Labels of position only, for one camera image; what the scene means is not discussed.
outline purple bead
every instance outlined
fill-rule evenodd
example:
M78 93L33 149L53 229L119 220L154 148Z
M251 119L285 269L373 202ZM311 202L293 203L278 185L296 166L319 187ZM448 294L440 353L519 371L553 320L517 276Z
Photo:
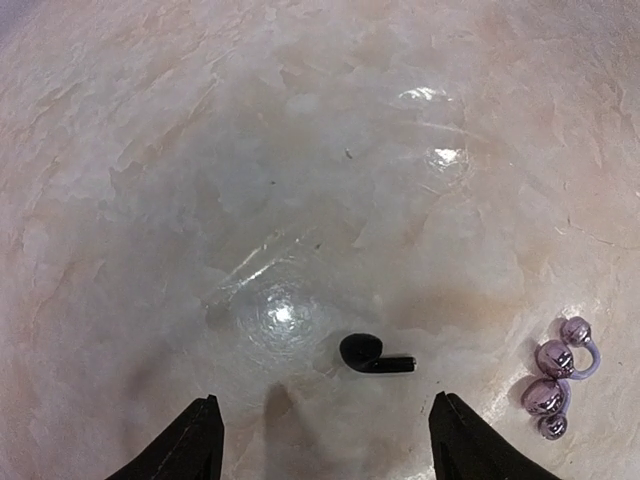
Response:
M551 378L567 378L575 370L571 350L560 340L549 340L542 345L536 361L542 373Z
M567 421L567 417L562 413L541 418L538 424L540 433L547 440L559 439L565 434L568 427L569 422Z
M560 337L572 347L585 347L591 342L591 325L582 317L572 317L560 327Z
M562 407L565 395L558 382L541 378L533 382L522 394L522 406L531 415L552 415Z

